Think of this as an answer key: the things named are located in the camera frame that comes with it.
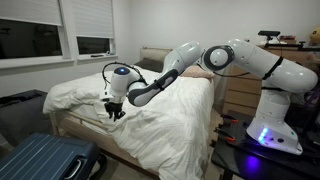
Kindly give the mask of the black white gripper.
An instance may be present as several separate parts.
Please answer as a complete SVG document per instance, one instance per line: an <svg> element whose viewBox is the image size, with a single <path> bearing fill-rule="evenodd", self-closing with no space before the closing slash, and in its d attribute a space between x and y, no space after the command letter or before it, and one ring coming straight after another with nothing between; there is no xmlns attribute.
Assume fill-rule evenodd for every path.
<svg viewBox="0 0 320 180"><path fill-rule="evenodd" d="M109 119L114 119L114 122L121 119L126 113L122 111L122 103L107 102L104 104L106 111L109 114Z"/></svg>

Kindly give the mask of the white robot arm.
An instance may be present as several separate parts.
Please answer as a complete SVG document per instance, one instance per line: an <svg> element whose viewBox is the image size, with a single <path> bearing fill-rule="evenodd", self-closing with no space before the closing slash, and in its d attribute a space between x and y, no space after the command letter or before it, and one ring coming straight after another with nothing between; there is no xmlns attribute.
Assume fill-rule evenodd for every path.
<svg viewBox="0 0 320 180"><path fill-rule="evenodd" d="M298 135L284 118L290 105L289 95L312 90L318 76L302 65L239 39L208 49L191 41L172 50L164 59L161 75L152 83L147 83L134 67L120 63L112 77L105 80L100 100L109 117L118 120L125 115L124 101L136 107L146 105L194 64L212 72L234 64L260 78L262 92L247 134L264 147L295 155L303 153Z"/></svg>

